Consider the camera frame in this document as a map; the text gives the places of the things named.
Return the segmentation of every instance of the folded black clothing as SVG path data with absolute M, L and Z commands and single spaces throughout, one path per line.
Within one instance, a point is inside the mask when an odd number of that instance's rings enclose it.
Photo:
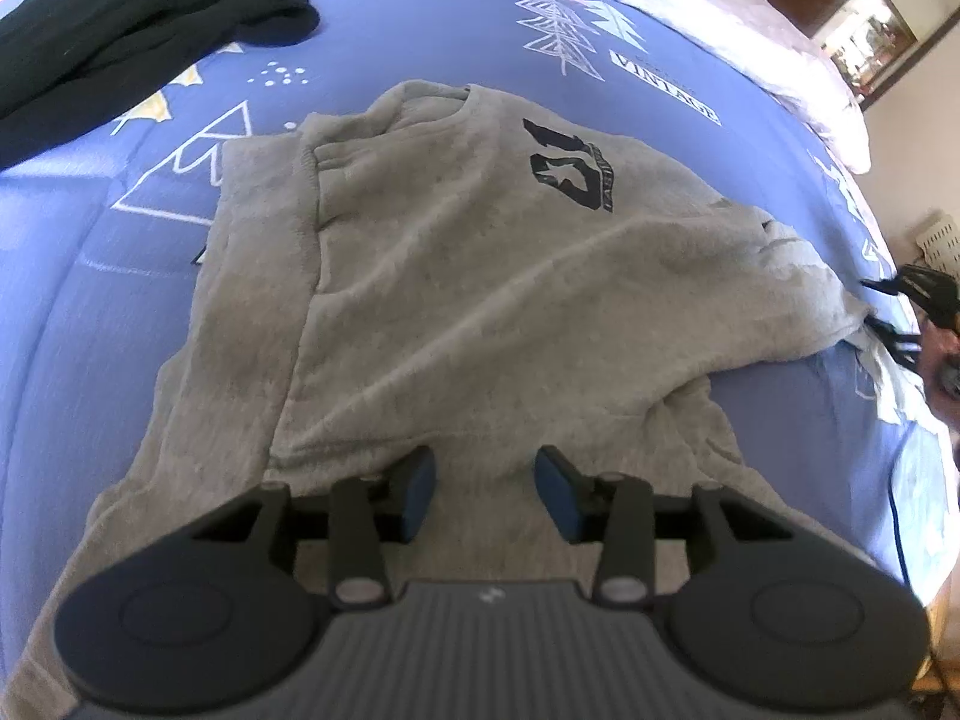
M 288 46 L 309 0 L 25 0 L 0 20 L 0 170 L 120 116 L 225 43 Z

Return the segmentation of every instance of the ribbed gray panel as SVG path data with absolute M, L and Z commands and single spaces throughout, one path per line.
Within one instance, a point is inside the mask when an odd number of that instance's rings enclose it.
M 905 720 L 903 707 L 831 715 Z M 82 707 L 77 720 L 128 717 Z M 573 583 L 413 583 L 400 603 L 343 615 L 269 693 L 205 720 L 772 720 L 683 670 L 640 614 Z

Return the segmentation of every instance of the blue bed sheet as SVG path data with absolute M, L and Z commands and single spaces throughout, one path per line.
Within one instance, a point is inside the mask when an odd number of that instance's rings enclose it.
M 229 139 L 363 110 L 405 79 L 503 89 L 639 138 L 765 208 L 904 325 L 899 304 L 857 285 L 891 269 L 822 143 L 655 20 L 610 0 L 313 1 L 323 25 L 305 43 L 224 47 L 128 116 L 0 175 L 0 672 L 94 497 L 136 453 L 157 369 L 184 341 Z M 899 463 L 910 571 L 920 587 L 942 581 L 954 491 L 936 440 L 905 442 L 877 420 L 849 346 L 713 382 L 747 463 L 894 573 L 886 481 Z

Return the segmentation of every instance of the black printed logo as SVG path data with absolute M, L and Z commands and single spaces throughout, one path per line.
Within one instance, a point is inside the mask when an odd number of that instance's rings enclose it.
M 603 158 L 600 149 L 593 143 L 584 143 L 580 138 L 572 135 L 563 135 L 547 127 L 541 127 L 534 124 L 530 119 L 523 120 L 523 128 L 526 129 L 534 140 L 541 146 L 553 146 L 563 151 L 579 151 L 592 157 L 596 169 L 591 167 L 587 160 L 582 157 L 547 157 L 543 154 L 530 155 L 530 170 L 534 172 L 534 178 L 562 191 L 567 197 L 575 203 L 597 211 L 603 208 L 605 211 L 613 213 L 613 168 L 610 163 Z M 570 166 L 577 170 L 582 177 L 587 188 L 581 189 L 569 178 L 563 181 L 557 180 L 553 173 L 554 167 Z

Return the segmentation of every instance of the bed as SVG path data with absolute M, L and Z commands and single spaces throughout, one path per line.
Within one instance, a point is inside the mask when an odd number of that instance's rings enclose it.
M 22 0 L 0 1 L 0 16 Z M 630 135 L 808 238 L 848 289 L 893 266 L 856 185 L 808 127 L 682 35 L 612 0 L 312 0 L 301 45 L 230 44 L 130 113 L 0 173 L 0 673 L 8 674 L 94 498 L 131 464 L 157 370 L 184 341 L 220 146 L 310 111 L 365 109 L 405 79 L 478 83 Z M 942 436 L 877 416 L 856 351 L 712 377 L 748 464 L 786 503 L 920 600 L 960 550 Z

